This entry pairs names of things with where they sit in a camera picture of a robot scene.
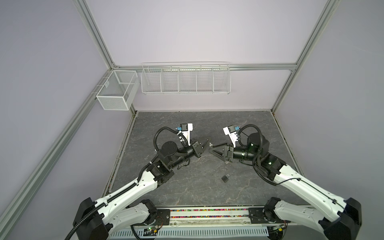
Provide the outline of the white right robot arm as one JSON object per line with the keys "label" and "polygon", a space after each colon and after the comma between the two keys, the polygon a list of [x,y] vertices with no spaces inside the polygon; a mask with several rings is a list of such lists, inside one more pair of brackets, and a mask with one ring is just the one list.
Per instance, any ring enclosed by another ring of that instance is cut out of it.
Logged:
{"label": "white right robot arm", "polygon": [[263,208],[269,223],[293,222],[322,233],[329,240],[355,240],[362,227],[362,205],[353,198],[343,199],[311,182],[269,151],[270,143],[260,128],[249,124],[223,129],[232,143],[211,146],[209,152],[223,162],[239,161],[251,166],[272,186],[283,186],[311,205],[289,204],[272,197]]}

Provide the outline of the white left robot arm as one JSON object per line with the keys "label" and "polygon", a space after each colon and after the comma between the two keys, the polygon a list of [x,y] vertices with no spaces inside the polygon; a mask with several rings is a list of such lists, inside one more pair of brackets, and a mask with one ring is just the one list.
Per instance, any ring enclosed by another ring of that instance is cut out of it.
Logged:
{"label": "white left robot arm", "polygon": [[133,203],[165,184],[175,174],[174,168],[188,166],[192,157],[200,158],[212,140],[202,137],[191,142],[190,135],[185,132],[182,127],[160,128],[153,140],[155,157],[134,180],[117,191],[95,201],[91,198],[82,201],[66,239],[77,235],[80,240],[107,240],[124,228],[155,223],[158,210],[150,200]]}

